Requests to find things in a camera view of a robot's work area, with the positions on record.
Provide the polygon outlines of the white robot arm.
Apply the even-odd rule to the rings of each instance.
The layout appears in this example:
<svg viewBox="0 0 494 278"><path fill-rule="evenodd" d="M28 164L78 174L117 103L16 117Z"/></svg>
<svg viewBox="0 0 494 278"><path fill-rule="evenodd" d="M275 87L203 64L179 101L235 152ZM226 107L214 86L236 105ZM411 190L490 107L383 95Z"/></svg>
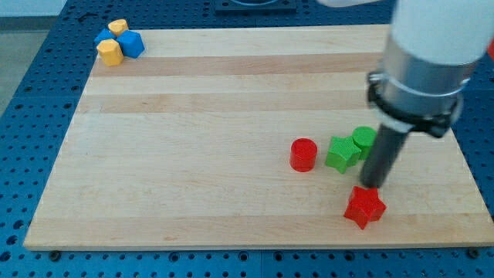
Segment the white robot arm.
<svg viewBox="0 0 494 278"><path fill-rule="evenodd" d="M380 126L360 171L362 185L383 185L409 134L448 132L492 39L492 0L396 2L382 59L367 75L367 103Z"/></svg>

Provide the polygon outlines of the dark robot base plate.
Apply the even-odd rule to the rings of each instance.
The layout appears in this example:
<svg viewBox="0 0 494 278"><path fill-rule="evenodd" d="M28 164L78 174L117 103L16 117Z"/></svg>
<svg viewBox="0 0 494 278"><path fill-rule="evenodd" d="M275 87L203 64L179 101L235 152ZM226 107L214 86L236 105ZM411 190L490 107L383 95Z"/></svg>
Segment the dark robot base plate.
<svg viewBox="0 0 494 278"><path fill-rule="evenodd" d="M295 12L295 0L214 0L216 14Z"/></svg>

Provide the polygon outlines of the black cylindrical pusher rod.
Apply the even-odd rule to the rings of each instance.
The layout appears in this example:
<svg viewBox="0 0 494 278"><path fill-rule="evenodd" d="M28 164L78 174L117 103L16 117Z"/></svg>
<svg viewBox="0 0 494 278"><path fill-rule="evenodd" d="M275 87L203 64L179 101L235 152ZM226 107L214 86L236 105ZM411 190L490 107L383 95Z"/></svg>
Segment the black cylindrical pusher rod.
<svg viewBox="0 0 494 278"><path fill-rule="evenodd" d="M379 126L374 144L360 170L360 183L363 186L380 188L383 185L408 135L383 124Z"/></svg>

